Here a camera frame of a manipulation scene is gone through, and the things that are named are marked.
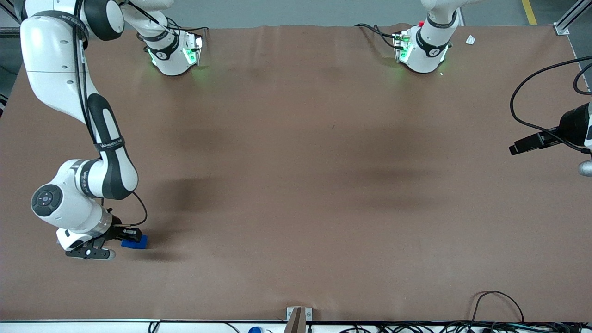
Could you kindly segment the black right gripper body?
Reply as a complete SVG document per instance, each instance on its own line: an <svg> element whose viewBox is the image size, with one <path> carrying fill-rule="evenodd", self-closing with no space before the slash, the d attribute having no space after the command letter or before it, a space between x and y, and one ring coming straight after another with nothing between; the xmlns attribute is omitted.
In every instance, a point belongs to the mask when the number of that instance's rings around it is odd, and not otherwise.
<svg viewBox="0 0 592 333"><path fill-rule="evenodd" d="M91 240L106 235L112 228L113 218L112 214L108 214L102 217L97 225L86 231L60 228L56 232L57 242L65 251L77 249Z"/></svg>

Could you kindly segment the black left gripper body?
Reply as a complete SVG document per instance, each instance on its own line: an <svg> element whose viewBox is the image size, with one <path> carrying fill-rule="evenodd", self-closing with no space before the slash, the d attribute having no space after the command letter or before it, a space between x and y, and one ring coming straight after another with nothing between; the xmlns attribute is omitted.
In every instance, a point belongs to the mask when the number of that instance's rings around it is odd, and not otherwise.
<svg viewBox="0 0 592 333"><path fill-rule="evenodd" d="M565 112L560 119L560 142L564 145L585 148L590 122L590 103Z"/></svg>

